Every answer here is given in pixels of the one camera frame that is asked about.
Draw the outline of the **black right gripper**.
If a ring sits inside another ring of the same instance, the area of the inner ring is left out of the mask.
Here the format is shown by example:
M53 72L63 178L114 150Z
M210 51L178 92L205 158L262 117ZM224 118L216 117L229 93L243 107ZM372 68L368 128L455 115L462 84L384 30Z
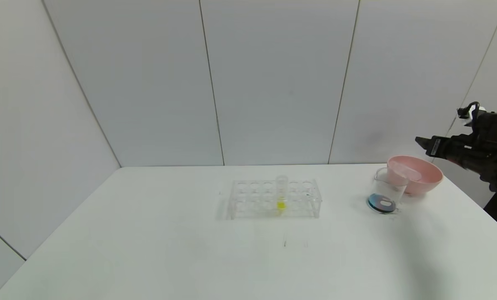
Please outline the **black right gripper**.
M432 138L415 137L415 142L424 150L427 156L444 159L458 166L466 166L473 158L471 148L468 148L467 135L452 135L450 138L434 135Z

